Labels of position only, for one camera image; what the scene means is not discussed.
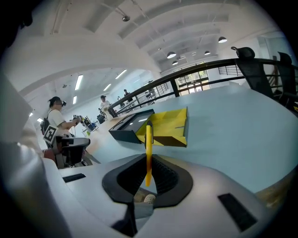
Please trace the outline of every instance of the table surface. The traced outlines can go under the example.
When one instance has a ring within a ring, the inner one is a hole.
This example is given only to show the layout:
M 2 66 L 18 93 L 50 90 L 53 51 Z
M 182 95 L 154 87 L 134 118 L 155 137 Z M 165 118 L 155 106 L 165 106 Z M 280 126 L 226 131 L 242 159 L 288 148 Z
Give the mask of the table surface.
M 298 119 L 279 103 L 243 86 L 213 88 L 138 111 L 186 107 L 187 147 L 154 146 L 153 153 L 215 168 L 251 192 L 278 182 L 298 164 Z M 108 130 L 120 119 L 101 124 L 90 136 L 88 152 L 101 163 L 145 153 L 144 144 L 116 141 L 110 135 Z

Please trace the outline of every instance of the black backpack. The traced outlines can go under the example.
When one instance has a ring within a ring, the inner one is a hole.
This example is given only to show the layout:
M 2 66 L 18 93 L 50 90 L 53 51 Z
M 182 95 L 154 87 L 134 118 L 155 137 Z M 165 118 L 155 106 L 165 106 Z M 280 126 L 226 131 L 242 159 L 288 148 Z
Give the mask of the black backpack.
M 43 122 L 41 123 L 41 133 L 42 133 L 42 135 L 45 135 L 45 132 L 46 132 L 48 126 L 50 125 L 50 123 L 49 123 L 49 121 L 48 121 L 47 118 L 44 118 L 43 119 Z

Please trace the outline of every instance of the chair backrest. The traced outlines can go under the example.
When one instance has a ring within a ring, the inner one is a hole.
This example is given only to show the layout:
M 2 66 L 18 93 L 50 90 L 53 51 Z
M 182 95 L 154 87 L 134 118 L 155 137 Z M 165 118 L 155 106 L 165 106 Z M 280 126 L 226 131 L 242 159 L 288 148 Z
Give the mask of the chair backrest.
M 292 66 L 292 60 L 286 53 L 278 52 L 280 55 L 280 62 L 283 65 L 278 65 L 280 79 L 283 84 L 284 93 L 296 94 L 295 70 Z
M 231 47 L 231 49 L 236 50 L 239 58 L 235 59 L 235 63 L 251 89 L 273 99 L 273 92 L 266 77 L 264 66 L 257 59 L 254 59 L 254 51 L 249 47 L 239 49 Z

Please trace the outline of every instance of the person in white shirt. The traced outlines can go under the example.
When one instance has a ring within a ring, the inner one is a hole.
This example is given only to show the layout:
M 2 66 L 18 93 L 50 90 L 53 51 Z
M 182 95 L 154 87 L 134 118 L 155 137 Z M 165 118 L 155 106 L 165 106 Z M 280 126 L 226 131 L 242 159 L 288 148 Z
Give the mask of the person in white shirt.
M 108 108 L 111 106 L 110 102 L 106 100 L 106 96 L 104 95 L 101 96 L 101 100 L 102 102 L 101 102 L 100 108 L 106 114 L 107 120 L 113 119 L 111 114 L 108 112 Z
M 66 122 L 65 119 L 63 118 L 63 115 L 61 114 L 61 109 L 62 109 L 62 101 L 59 97 L 53 97 L 52 99 L 49 100 L 50 102 L 50 111 L 47 114 L 47 119 L 49 121 L 49 124 L 55 127 L 58 127 L 60 129 L 59 134 L 67 134 L 68 136 L 70 135 L 69 129 L 73 126 L 76 126 L 79 122 L 80 119 L 76 118 L 70 122 Z
M 102 95 L 101 96 L 101 109 L 105 112 L 108 110 L 108 108 L 110 107 L 110 102 L 108 100 L 106 100 L 106 96 Z

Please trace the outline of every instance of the black office chair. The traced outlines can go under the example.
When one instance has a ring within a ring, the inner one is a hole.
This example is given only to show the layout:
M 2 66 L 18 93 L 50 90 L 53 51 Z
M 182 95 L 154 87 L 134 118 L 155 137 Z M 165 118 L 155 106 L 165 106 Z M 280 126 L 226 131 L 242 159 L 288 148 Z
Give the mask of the black office chair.
M 236 51 L 238 59 L 235 59 L 235 63 L 246 78 L 251 89 L 274 99 L 264 66 L 259 60 L 255 59 L 254 51 L 249 47 L 237 49 L 233 46 L 231 49 Z
M 278 65 L 278 71 L 283 84 L 283 93 L 279 102 L 291 111 L 298 112 L 295 107 L 298 105 L 298 95 L 296 92 L 295 70 L 292 66 L 292 60 L 286 53 L 278 52 L 280 55 L 280 62 L 282 65 Z

